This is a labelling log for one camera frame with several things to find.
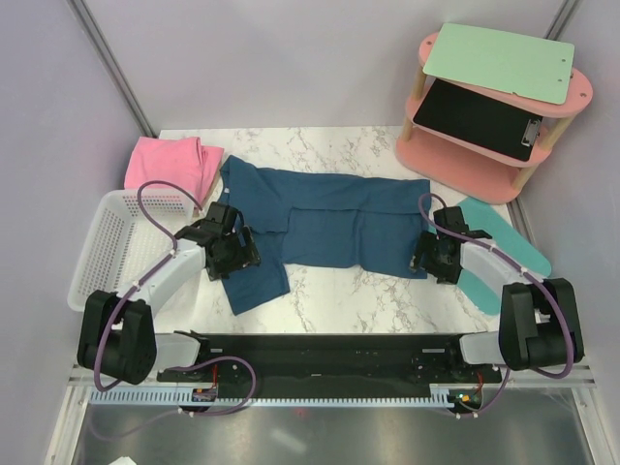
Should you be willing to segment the blue t shirt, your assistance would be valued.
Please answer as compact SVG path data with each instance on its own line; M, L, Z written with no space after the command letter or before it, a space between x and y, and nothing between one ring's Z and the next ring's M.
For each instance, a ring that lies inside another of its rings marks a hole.
M288 264L425 278L410 261L426 229L429 180L258 168L235 156L220 173L220 200L243 214L261 257L224 282L234 315L288 294Z

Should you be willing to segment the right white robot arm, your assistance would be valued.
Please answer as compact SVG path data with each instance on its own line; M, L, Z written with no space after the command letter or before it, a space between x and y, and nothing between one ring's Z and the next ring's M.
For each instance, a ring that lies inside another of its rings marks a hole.
M574 288L564 278L546 279L517 262L483 232L423 232L411 260L439 284L455 284L466 270L500 298L495 332L472 333L444 356L444 369L462 382L479 364L532 370L563 379L584 355Z

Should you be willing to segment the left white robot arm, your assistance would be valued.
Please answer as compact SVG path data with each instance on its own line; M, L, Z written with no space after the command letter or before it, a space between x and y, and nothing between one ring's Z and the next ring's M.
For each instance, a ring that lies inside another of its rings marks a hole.
M250 227L232 206L214 202L203 218L177 233L157 228L169 237L171 249L133 283L86 299L77 363L93 371L99 391L121 382L138 385L156 369L179 368L192 381L208 377L213 359L200 349L199 338L157 333L154 318L200 272L217 281L261 263Z

